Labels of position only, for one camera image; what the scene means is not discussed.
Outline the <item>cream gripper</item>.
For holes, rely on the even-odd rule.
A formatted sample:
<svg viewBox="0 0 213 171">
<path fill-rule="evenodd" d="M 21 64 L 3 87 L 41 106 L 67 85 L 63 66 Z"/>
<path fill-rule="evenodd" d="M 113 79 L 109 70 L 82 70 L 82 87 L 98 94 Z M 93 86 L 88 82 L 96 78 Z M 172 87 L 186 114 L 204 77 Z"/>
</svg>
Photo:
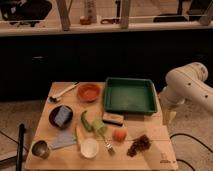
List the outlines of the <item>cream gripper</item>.
<svg viewBox="0 0 213 171">
<path fill-rule="evenodd" d="M 176 116 L 176 105 L 167 101 L 161 102 L 162 112 L 163 112 L 163 124 L 168 125 Z"/>
</svg>

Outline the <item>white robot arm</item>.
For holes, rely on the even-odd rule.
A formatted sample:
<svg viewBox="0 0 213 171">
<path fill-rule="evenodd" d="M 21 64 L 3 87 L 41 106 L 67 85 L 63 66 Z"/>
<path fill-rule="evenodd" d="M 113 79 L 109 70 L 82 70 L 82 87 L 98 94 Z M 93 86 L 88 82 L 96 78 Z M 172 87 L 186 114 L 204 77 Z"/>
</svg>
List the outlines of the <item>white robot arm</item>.
<svg viewBox="0 0 213 171">
<path fill-rule="evenodd" d="M 185 100 L 191 100 L 213 114 L 213 87 L 205 84 L 207 78 L 207 67 L 200 62 L 174 68 L 166 74 L 166 86 L 159 94 L 164 125 L 175 118 L 174 109 Z"/>
</svg>

